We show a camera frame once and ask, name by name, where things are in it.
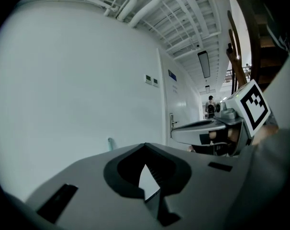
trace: staircase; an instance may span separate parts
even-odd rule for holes
[[[270,15],[260,0],[237,0],[248,28],[252,67],[250,78],[264,91],[280,71],[287,52],[279,48],[270,36],[267,24]]]

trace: wooden handrail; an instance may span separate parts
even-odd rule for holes
[[[238,85],[240,88],[247,83],[247,80],[246,80],[246,76],[245,76],[243,68],[242,68],[242,54],[241,54],[239,35],[237,33],[237,29],[236,29],[234,20],[232,18],[231,12],[229,10],[228,10],[228,18],[229,18],[231,27],[233,29],[233,33],[232,33],[232,30],[230,29],[229,36],[230,36],[230,40],[231,40],[231,44],[230,44],[231,48],[227,49],[226,53],[227,53],[227,56],[232,64],[232,68],[235,72],[235,77],[238,81]]]
[[[235,42],[234,42],[234,38],[233,38],[233,32],[231,29],[229,29],[229,36],[230,36],[230,41],[231,41],[233,52],[235,55],[237,55],[236,48],[235,48]]]
[[[234,23],[234,20],[232,18],[232,14],[231,12],[228,10],[227,12],[227,15],[228,15],[228,19],[230,21],[230,24],[231,24],[231,27],[232,27],[232,30],[233,30],[233,33],[234,33],[234,38],[235,38],[235,42],[236,44],[232,44],[232,48],[234,48],[236,46],[237,48],[237,56],[239,57],[238,61],[239,61],[239,66],[242,67],[242,52],[241,52],[241,45],[240,45],[240,40],[239,40],[239,35],[237,33],[237,29],[236,29],[236,26],[235,26],[235,23]]]
[[[256,82],[259,81],[260,77],[260,66],[261,66],[261,57],[260,57],[260,34],[259,28],[257,25],[255,13],[252,9],[250,0],[236,0],[239,4],[245,22],[248,29],[249,40],[250,40],[250,49],[251,49],[251,74],[250,79],[254,79]]]

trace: thermostat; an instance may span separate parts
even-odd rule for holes
[[[158,85],[158,80],[157,80],[157,79],[154,79],[154,81],[153,81],[153,85],[156,86],[156,87],[159,87],[159,85]]]
[[[148,84],[152,84],[152,79],[150,76],[148,75],[145,75],[145,82],[148,83]]]

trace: door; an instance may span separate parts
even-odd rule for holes
[[[185,77],[175,61],[166,52],[159,49],[158,55],[164,85],[162,94],[165,100],[164,120],[166,145],[186,150],[189,145],[176,142],[170,135],[172,125],[176,128],[190,123],[185,95]]]

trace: black vent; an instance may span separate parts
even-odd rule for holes
[[[215,169],[219,169],[219,170],[223,170],[223,171],[228,171],[228,172],[230,172],[231,169],[232,169],[232,166],[225,165],[225,164],[221,164],[221,163],[215,163],[215,162],[209,163],[208,166],[213,167]]]
[[[55,223],[77,190],[78,188],[76,186],[68,184],[63,185],[39,210],[37,210],[38,215],[51,223]]]

